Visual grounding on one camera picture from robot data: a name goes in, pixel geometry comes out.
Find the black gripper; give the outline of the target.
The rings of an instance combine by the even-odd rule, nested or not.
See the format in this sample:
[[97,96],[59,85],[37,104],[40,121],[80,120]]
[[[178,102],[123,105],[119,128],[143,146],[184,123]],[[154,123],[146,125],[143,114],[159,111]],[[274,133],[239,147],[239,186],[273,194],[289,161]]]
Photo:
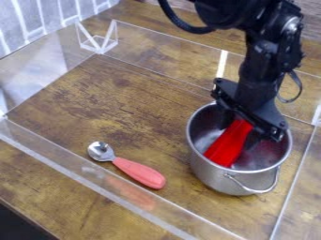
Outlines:
[[225,78],[213,80],[210,94],[226,110],[223,128],[231,125],[237,114],[253,125],[245,151],[250,151],[262,139],[279,142],[285,137],[289,124],[274,103],[283,78],[283,73],[267,76],[242,71],[238,82]]

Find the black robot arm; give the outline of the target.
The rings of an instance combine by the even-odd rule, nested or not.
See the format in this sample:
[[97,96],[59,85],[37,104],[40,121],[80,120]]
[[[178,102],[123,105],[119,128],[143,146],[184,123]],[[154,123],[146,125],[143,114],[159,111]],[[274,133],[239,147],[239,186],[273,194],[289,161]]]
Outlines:
[[290,0],[195,0],[195,10],[210,31],[235,28],[245,32],[246,56],[239,80],[214,80],[211,95],[238,119],[225,118],[223,134],[207,153],[239,153],[251,132],[281,141],[287,123],[274,101],[286,76],[294,76],[303,53],[301,8]]

